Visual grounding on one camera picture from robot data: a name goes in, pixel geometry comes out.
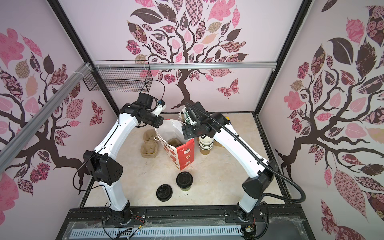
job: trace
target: tree wall decal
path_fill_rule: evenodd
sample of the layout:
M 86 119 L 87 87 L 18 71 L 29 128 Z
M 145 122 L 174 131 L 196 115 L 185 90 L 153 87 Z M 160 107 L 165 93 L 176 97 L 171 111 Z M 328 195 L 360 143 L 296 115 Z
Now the tree wall decal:
M 149 59 L 152 63 L 210 63 L 210 62 L 241 62 L 248 54 L 238 53 L 246 42 L 235 42 L 241 29 L 235 29 L 240 21 L 240 13 L 235 6 L 235 0 L 204 0 L 207 2 L 209 11 L 208 19 L 202 19 L 208 8 L 203 8 L 203 0 L 185 0 L 186 10 L 181 12 L 183 0 L 162 1 L 153 4 L 152 1 L 135 0 L 143 7 L 155 7 L 159 12 L 149 8 L 140 8 L 132 12 L 131 16 L 139 17 L 146 24 L 135 24 L 127 21 L 129 30 L 138 42 L 127 41 L 127 50 L 136 56 L 136 62 Z M 216 19 L 206 26 L 210 19 Z M 164 23 L 160 29 L 153 29 L 151 25 Z M 144 49 L 149 55 L 139 54 Z M 177 81 L 177 87 L 183 93 L 183 99 L 172 108 L 178 108 L 185 103 L 194 104 L 185 84 L 186 80 L 200 81 L 203 75 L 208 81 L 212 77 L 223 77 L 231 73 L 229 69 L 210 69 L 209 73 L 200 69 L 179 69 L 179 70 L 152 70 L 153 76 L 158 80 L 165 80 L 171 84 Z M 224 96 L 229 97 L 238 93 L 236 85 L 230 88 L 219 88 Z
M 383 6 L 367 8 L 369 22 L 383 18 Z M 371 195 L 371 192 L 368 192 L 368 190 L 383 191 L 382 184 L 371 176 L 382 174 L 384 166 L 369 163 L 369 159 L 357 159 L 353 155 L 358 152 L 369 152 L 384 157 L 380 149 L 372 149 L 372 146 L 368 145 L 372 140 L 383 144 L 384 129 L 363 127 L 363 123 L 384 124 L 384 108 L 381 106 L 371 109 L 374 104 L 380 104 L 384 96 L 384 90 L 381 89 L 384 83 L 384 72 L 380 68 L 382 60 L 376 67 L 381 71 L 371 72 L 377 61 L 376 52 L 383 51 L 382 35 L 378 34 L 379 38 L 376 38 L 369 34 L 372 30 L 366 28 L 367 35 L 363 38 L 364 29 L 364 24 L 360 20 L 348 19 L 346 28 L 348 38 L 354 42 L 362 41 L 358 43 L 357 52 L 354 52 L 349 40 L 333 38 L 329 40 L 333 44 L 333 54 L 326 54 L 321 45 L 315 52 L 311 65 L 304 62 L 299 66 L 298 80 L 291 85 L 292 91 L 289 95 L 284 97 L 284 102 L 290 110 L 293 110 L 288 116 L 293 122 L 292 130 L 295 132 L 293 147 L 288 155 L 282 154 L 277 149 L 276 152 L 282 159 L 283 173 L 286 169 L 289 178 L 292 179 L 291 165 L 295 162 L 298 151 L 308 145 L 308 154 L 314 154 L 315 164 L 320 164 L 319 162 L 324 159 L 324 180 L 327 186 L 332 184 L 333 174 L 333 183 L 347 203 L 367 218 L 364 199 L 367 196 L 371 207 L 384 220 L 383 195 L 379 193 Z M 340 63 L 337 64 L 340 68 L 333 67 L 334 60 Z M 357 74 L 350 73 L 351 67 L 356 69 Z M 332 159 L 336 169 L 329 164 Z M 343 172 L 340 166 L 345 167 L 349 173 Z M 349 175 L 354 173 L 363 173 L 369 177 Z
M 24 47 L 23 44 L 17 42 L 18 37 L 15 30 L 8 29 L 7 32 L 12 33 L 11 40 L 15 46 L 20 47 L 22 45 Z M 15 72 L 19 79 L 11 75 L 9 70 L 4 70 L 0 67 L 0 77 L 5 86 L 2 93 L 0 93 L 0 116 L 8 119 L 7 122 L 0 121 L 0 134 L 11 133 L 9 139 L 0 137 L 0 142 L 5 145 L 27 124 L 28 119 L 30 119 L 28 115 L 33 117 L 39 111 L 39 108 L 47 103 L 48 91 L 52 91 L 55 94 L 57 90 L 54 88 L 54 85 L 64 84 L 68 78 L 65 64 L 62 64 L 61 68 L 55 70 L 49 55 L 43 58 L 40 48 L 32 40 L 26 37 L 23 37 L 23 40 L 31 52 L 26 60 L 16 65 Z M 6 56 L 6 51 L 12 50 L 11 48 L 2 49 L 4 51 L 1 57 Z M 25 89 L 20 84 L 22 78 L 27 78 Z M 38 78 L 38 81 L 41 81 L 43 89 L 39 88 L 41 85 L 39 86 L 36 78 Z M 33 185 L 38 183 L 38 181 L 46 180 L 49 171 L 53 168 L 71 167 L 79 169 L 83 164 L 79 159 L 61 156 L 58 151 L 58 146 L 65 146 L 63 139 L 70 137 L 65 132 L 65 129 L 76 127 L 80 123 L 75 120 L 83 108 L 84 99 L 76 99 L 79 91 L 80 84 L 77 84 L 54 113 L 45 121 L 39 131 L 36 132 L 35 136 L 38 138 L 38 141 L 19 152 L 16 159 L 23 159 L 23 162 L 6 168 L 6 170 L 10 168 L 19 169 L 13 179 L 17 179 L 18 187 L 22 191 L 33 195 Z M 60 120 L 65 118 L 68 118 L 68 120 L 60 122 Z M 78 172 L 80 187 L 83 185 L 84 174 L 89 174 L 86 167 L 81 168 Z

